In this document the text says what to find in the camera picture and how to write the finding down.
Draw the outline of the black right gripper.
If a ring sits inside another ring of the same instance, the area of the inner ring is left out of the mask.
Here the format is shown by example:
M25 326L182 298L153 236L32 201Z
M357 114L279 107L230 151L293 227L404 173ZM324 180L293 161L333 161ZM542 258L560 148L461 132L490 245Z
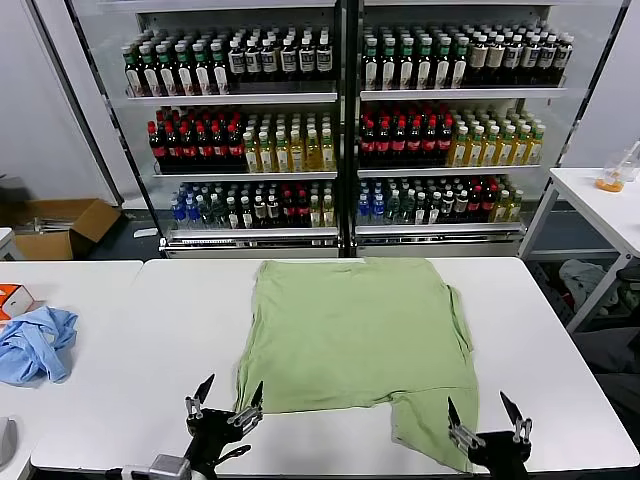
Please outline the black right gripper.
M451 398L448 398L448 435L460 450L467 450L468 459L485 467L491 479L528 480L525 462L531 454L531 418L525 418L515 402L503 391L500 398L513 431L496 431L476 435L460 420Z

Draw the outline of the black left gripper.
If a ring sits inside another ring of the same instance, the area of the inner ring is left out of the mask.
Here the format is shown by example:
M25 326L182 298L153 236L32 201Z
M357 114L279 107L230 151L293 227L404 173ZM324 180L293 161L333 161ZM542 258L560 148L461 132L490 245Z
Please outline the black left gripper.
M185 397L186 425L192 436L185 458L189 461L192 478L216 478L219 465L248 453L249 444L236 446L226 454L223 450L243 439L242 428L234 425L257 425L263 416L263 381L259 382L249 406L234 415L222 410L202 410L214 379L212 373L192 396Z

